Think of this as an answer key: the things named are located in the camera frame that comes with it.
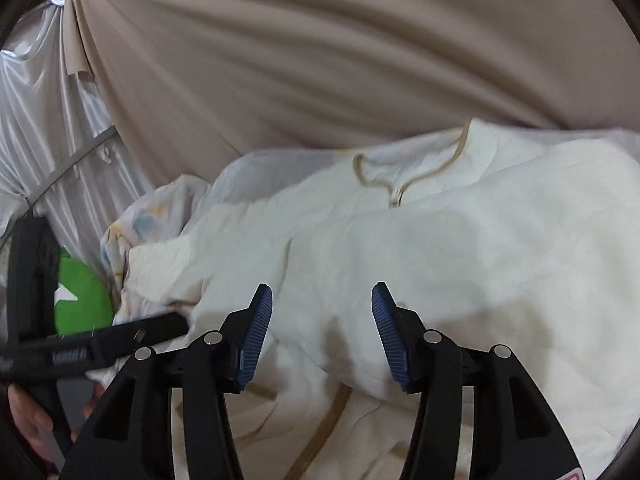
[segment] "tent wall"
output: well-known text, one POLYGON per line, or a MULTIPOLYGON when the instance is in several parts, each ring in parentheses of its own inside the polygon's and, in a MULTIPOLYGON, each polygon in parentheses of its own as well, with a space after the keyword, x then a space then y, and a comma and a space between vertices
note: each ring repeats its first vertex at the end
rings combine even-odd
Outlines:
POLYGON ((640 130, 640 45, 612 0, 68 0, 156 183, 257 148, 346 148, 457 126, 640 130))

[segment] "finger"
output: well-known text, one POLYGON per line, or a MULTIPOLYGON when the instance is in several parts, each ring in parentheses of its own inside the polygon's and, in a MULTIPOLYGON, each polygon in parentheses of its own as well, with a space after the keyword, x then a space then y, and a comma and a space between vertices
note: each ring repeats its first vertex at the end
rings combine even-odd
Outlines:
MULTIPOLYGON (((38 427, 34 423, 35 415, 33 414, 34 407, 32 406, 32 404, 35 404, 34 400, 31 399, 31 397, 28 396, 24 391, 14 385, 9 386, 8 397, 9 407, 14 418, 15 427, 26 439, 28 444, 31 446, 31 449, 33 449, 41 459, 45 460, 46 462, 51 462, 51 455, 49 453, 49 450, 47 449, 46 444, 44 444, 44 442, 40 438, 38 427)), ((48 424, 45 424, 43 431, 50 431, 50 429, 47 428, 50 428, 50 426, 48 426, 48 424)))
POLYGON ((84 415, 84 418, 89 418, 91 414, 94 412, 94 409, 97 405, 98 405, 97 399, 90 400, 88 403, 86 403, 84 408, 82 409, 82 414, 84 415))
POLYGON ((104 395, 105 388, 100 383, 95 383, 94 386, 94 398, 90 400, 82 409, 84 418, 89 418, 94 412, 95 407, 98 405, 98 401, 104 395))
POLYGON ((28 424, 39 430, 53 430, 53 421, 51 420, 51 417, 47 415, 47 412, 45 412, 23 389, 12 384, 9 386, 8 397, 9 406, 14 418, 19 414, 23 421, 26 421, 28 424))
POLYGON ((102 383, 95 383, 94 386, 94 399, 100 399, 104 395, 105 387, 102 383))

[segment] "green object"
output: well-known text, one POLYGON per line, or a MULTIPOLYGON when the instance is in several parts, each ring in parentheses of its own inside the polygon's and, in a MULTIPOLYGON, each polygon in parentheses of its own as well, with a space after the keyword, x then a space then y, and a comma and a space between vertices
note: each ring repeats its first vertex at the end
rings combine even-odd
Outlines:
POLYGON ((91 332, 113 322, 104 283, 84 263, 60 249, 58 290, 54 299, 58 335, 91 332))

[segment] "silver satin fabric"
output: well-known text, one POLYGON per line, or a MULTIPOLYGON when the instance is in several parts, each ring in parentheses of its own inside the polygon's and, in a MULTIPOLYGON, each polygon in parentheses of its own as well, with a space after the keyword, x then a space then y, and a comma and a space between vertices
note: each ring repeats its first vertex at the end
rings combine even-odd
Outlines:
MULTIPOLYGON (((111 124, 95 84, 86 74, 66 74, 62 13, 53 4, 29 12, 0 53, 0 232, 24 197, 111 124)), ((102 234, 153 188, 116 136, 68 171, 35 210, 49 218, 62 246, 106 278, 102 234)))

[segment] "pink label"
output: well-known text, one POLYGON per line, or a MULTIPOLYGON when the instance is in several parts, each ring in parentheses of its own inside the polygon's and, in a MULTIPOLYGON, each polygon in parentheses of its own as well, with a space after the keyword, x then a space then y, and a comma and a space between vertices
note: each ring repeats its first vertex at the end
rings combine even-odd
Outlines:
POLYGON ((584 480, 582 469, 577 467, 573 471, 569 471, 566 475, 561 476, 558 480, 584 480))

